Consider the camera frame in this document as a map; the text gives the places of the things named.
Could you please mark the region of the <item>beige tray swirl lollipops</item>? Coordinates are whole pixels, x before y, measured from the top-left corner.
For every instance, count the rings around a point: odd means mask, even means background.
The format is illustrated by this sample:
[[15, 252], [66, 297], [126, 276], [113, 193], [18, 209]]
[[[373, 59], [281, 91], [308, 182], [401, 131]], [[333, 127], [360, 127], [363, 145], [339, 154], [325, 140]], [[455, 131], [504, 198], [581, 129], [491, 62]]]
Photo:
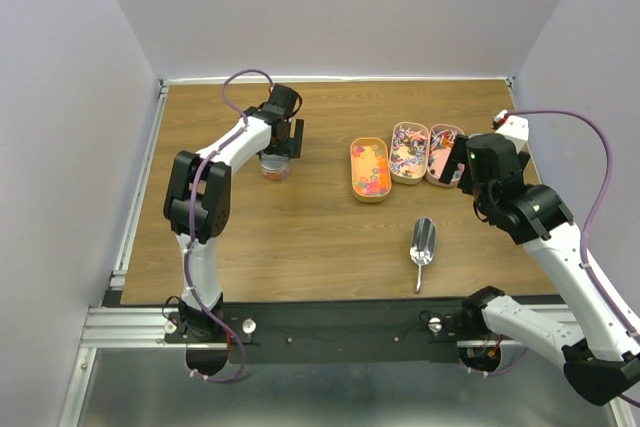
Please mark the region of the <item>beige tray swirl lollipops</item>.
[[394, 182], [415, 185], [427, 171], [429, 129], [419, 123], [399, 122], [391, 136], [389, 167]]

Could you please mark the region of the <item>clear glass jar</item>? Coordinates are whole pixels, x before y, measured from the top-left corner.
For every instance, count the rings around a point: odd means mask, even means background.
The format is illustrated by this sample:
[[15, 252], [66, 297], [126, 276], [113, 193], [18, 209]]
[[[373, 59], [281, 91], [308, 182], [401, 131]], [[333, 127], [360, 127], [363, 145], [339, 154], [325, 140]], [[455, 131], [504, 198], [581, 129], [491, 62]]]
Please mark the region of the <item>clear glass jar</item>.
[[259, 164], [263, 176], [270, 181], [284, 181], [291, 172], [290, 159], [286, 156], [261, 153]]

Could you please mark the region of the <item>orange tray star candies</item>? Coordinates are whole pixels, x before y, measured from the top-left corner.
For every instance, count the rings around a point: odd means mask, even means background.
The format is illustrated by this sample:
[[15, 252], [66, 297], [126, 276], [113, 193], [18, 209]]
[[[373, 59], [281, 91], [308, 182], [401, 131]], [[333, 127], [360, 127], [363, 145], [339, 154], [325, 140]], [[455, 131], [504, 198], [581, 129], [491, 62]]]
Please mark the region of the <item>orange tray star candies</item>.
[[363, 203], [379, 203], [391, 192], [389, 151], [376, 137], [355, 139], [350, 146], [351, 187], [354, 197]]

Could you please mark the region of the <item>silver metal scoop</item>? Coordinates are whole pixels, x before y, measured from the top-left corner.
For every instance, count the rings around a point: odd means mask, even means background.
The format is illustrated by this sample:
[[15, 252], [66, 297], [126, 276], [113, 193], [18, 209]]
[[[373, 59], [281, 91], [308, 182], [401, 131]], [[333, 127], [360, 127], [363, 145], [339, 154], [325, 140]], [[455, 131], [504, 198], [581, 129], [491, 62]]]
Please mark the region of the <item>silver metal scoop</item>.
[[417, 266], [416, 293], [421, 292], [423, 269], [433, 261], [435, 244], [436, 228], [434, 222], [428, 217], [419, 218], [414, 224], [409, 250], [410, 259]]

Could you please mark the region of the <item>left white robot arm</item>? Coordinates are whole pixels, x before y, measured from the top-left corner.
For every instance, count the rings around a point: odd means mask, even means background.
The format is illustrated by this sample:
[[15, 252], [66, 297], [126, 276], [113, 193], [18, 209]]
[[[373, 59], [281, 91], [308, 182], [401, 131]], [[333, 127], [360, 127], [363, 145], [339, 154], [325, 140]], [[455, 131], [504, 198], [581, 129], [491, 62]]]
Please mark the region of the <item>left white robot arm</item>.
[[214, 340], [224, 328], [217, 250], [230, 219], [233, 176], [256, 156], [266, 178], [287, 178], [302, 150], [304, 121], [296, 117], [301, 106], [298, 92], [274, 84], [268, 99], [242, 111], [218, 141], [174, 158], [163, 215], [183, 258], [182, 320], [201, 342]]

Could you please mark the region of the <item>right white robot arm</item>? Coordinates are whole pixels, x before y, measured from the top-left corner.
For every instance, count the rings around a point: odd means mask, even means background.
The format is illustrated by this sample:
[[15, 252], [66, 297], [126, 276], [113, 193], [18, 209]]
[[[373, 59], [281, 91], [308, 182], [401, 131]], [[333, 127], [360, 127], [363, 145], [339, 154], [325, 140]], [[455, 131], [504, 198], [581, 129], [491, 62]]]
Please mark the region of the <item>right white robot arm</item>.
[[473, 196], [481, 219], [506, 232], [551, 279], [577, 324], [568, 327], [488, 286], [462, 303], [469, 337], [509, 337], [561, 367], [573, 389], [603, 406], [639, 381], [638, 316], [584, 246], [586, 231], [561, 197], [524, 181], [529, 160], [498, 133], [456, 138], [441, 178], [464, 168], [459, 189]]

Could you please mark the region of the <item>pink tray round lollipops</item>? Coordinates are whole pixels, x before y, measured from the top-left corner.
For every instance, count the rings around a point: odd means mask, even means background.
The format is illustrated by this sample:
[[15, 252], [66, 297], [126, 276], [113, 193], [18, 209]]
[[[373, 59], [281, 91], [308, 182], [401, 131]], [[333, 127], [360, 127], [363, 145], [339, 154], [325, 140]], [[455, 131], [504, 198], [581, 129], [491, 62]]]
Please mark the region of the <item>pink tray round lollipops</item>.
[[425, 179], [439, 187], [456, 187], [464, 173], [464, 166], [459, 164], [449, 183], [440, 181], [455, 140], [463, 136], [464, 131], [459, 127], [448, 124], [435, 124], [430, 129], [430, 144], [427, 151], [427, 170]]

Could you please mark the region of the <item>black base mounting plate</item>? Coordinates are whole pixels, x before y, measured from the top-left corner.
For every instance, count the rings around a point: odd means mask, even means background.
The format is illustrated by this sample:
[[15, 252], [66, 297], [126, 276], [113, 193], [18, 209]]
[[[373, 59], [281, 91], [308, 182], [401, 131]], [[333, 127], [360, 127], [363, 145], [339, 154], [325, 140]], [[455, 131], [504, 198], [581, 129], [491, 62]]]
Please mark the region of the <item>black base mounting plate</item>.
[[205, 363], [463, 362], [484, 371], [525, 351], [505, 335], [465, 326], [459, 298], [225, 302], [214, 312], [224, 327], [183, 303], [165, 304], [165, 342], [186, 345]]

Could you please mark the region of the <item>aluminium frame rail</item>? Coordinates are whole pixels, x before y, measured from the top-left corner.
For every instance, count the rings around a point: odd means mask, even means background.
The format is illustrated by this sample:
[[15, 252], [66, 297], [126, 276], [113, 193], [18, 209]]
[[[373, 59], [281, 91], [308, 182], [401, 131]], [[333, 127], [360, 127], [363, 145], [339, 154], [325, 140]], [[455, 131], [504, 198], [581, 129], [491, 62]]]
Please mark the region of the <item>aluminium frame rail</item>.
[[80, 346], [96, 349], [211, 349], [224, 350], [226, 343], [195, 343], [165, 340], [166, 319], [157, 307], [90, 308]]

